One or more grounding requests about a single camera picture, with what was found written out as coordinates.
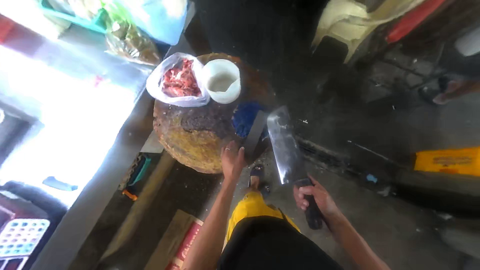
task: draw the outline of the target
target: hand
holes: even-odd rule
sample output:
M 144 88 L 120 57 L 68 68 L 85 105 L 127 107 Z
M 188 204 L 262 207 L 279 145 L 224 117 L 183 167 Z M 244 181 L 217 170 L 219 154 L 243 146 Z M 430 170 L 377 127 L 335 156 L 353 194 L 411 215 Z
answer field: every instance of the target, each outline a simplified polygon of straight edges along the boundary
M 306 199 L 304 199 L 304 196 L 313 195 L 313 198 L 315 198 L 315 202 L 318 205 L 318 209 L 320 209 L 326 218 L 332 215 L 341 214 L 327 190 L 325 190 L 325 188 L 313 177 L 310 175 L 308 175 L 308 177 L 312 181 L 313 186 L 303 186 L 300 188 L 293 186 L 293 195 L 295 197 L 295 201 L 297 202 L 297 207 L 305 211 L 309 203 Z
M 222 159 L 223 176 L 226 181 L 237 181 L 240 177 L 241 170 L 246 166 L 245 163 L 245 148 L 238 146 L 235 141 L 229 142 L 225 147 L 222 147 L 220 153 Z

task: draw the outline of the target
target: green basket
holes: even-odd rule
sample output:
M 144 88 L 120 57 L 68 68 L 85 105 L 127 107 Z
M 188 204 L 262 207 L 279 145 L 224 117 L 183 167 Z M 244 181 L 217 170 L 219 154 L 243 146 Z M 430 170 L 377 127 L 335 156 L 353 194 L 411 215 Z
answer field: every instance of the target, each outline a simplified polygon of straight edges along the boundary
M 48 0 L 41 0 L 40 1 L 40 8 L 42 9 L 44 14 L 55 16 L 69 22 L 72 22 L 76 25 L 80 25 L 87 29 L 93 30 L 95 32 L 99 32 L 105 34 L 107 32 L 107 27 L 105 26 L 105 18 L 108 16 L 107 11 L 101 9 L 98 11 L 98 14 L 91 20 L 86 20 L 84 18 L 72 16 L 63 12 L 56 11 L 52 8 Z

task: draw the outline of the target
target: plastic chair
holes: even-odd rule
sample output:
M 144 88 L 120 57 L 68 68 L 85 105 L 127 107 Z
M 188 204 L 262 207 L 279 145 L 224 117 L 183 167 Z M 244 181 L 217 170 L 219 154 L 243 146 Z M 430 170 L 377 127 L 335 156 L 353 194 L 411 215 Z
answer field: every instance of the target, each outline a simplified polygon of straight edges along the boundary
M 385 0 L 375 11 L 354 0 L 330 0 L 318 22 L 312 41 L 313 51 L 324 36 L 333 37 L 348 47 L 348 63 L 362 41 L 378 25 L 390 22 L 421 4 L 424 0 Z

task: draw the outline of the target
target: black shirt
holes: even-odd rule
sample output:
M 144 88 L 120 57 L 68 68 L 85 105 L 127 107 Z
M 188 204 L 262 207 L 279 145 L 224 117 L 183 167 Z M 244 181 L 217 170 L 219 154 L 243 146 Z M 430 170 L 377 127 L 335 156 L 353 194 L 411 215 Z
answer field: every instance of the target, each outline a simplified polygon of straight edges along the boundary
M 337 262 L 286 220 L 242 219 L 218 261 L 219 270 L 340 270 Z

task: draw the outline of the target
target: yellow shorts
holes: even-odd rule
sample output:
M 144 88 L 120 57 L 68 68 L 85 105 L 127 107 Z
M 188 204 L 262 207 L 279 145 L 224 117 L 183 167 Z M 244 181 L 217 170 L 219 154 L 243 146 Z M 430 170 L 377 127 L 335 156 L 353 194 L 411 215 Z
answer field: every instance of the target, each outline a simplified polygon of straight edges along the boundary
M 272 209 L 268 207 L 262 195 L 259 192 L 251 191 L 243 197 L 243 199 L 237 204 L 237 207 L 233 210 L 232 217 L 228 221 L 228 229 L 226 241 L 230 240 L 233 229 L 240 220 L 249 217 L 270 216 L 283 219 L 282 212 L 278 209 Z M 293 221 L 285 216 L 287 221 L 300 232 L 300 229 L 293 223 Z

